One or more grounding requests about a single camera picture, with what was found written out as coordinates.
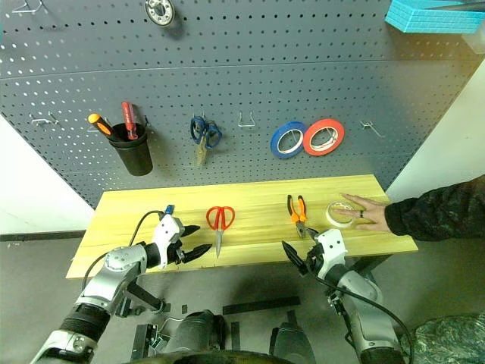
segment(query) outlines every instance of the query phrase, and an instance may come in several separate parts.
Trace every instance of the gray pegboard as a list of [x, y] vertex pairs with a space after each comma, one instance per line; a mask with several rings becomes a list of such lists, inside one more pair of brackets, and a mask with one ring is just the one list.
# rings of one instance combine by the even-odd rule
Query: gray pegboard
[[[459, 36], [388, 27], [389, 2], [175, 1], [168, 29], [138, 2], [45, 3], [47, 13], [22, 16], [8, 13], [17, 2], [3, 5], [0, 106], [92, 206], [104, 190], [298, 177], [373, 173], [386, 188], [481, 61]], [[87, 131], [93, 111], [121, 122], [125, 100], [150, 122], [154, 171], [144, 177]], [[49, 111], [59, 125], [30, 123]], [[237, 127], [240, 111], [257, 127]], [[199, 168], [188, 126], [202, 112], [224, 138]], [[335, 152], [272, 156], [277, 127], [328, 117], [346, 128]]]

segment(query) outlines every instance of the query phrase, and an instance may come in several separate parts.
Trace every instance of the black cup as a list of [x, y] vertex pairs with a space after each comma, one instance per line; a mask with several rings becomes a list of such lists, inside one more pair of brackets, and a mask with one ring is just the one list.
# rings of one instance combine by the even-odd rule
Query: black cup
[[113, 129], [121, 139], [127, 140], [126, 142], [109, 140], [109, 143], [116, 149], [130, 174], [133, 176], [144, 176], [150, 173], [153, 169], [153, 164], [145, 127], [141, 124], [136, 124], [136, 134], [138, 135], [136, 140], [128, 139], [128, 132], [124, 124], [114, 125]]

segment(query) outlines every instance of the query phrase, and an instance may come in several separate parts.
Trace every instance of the person's hand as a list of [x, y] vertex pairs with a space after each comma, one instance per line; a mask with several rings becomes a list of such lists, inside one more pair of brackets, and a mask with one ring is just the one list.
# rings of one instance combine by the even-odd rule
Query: person's hand
[[334, 211], [341, 215], [352, 216], [354, 218], [366, 218], [371, 220], [373, 224], [358, 224], [355, 228], [357, 230], [373, 230], [373, 231], [387, 231], [391, 230], [387, 226], [386, 217], [384, 216], [384, 209], [386, 205], [373, 201], [371, 199], [365, 199], [360, 196], [348, 195], [342, 193], [346, 199], [353, 201], [363, 207], [362, 210], [343, 210], [334, 209]]

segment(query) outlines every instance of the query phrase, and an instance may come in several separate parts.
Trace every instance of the screwdriver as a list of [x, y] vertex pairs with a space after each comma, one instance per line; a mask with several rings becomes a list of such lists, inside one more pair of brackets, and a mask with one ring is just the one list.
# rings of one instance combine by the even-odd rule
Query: screwdriver
[[124, 126], [128, 132], [128, 139], [138, 139], [138, 135], [136, 135], [136, 122], [135, 113], [133, 112], [133, 105], [130, 102], [125, 101], [121, 103], [121, 108], [123, 109]]
[[88, 122], [93, 125], [96, 129], [101, 131], [102, 134], [105, 135], [110, 140], [113, 140], [115, 142], [123, 142], [123, 140], [116, 135], [114, 132], [113, 128], [111, 127], [110, 124], [108, 124], [105, 119], [101, 117], [99, 114], [91, 114], [88, 117]]

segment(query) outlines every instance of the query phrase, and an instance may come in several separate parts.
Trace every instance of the red tape roll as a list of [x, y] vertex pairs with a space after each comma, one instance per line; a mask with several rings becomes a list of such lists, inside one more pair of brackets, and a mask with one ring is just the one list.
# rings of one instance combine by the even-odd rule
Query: red tape roll
[[[327, 142], [316, 146], [311, 140], [320, 130], [328, 129], [331, 138]], [[303, 137], [303, 147], [309, 155], [326, 155], [332, 152], [343, 141], [345, 131], [343, 125], [335, 119], [322, 119], [311, 125]]]

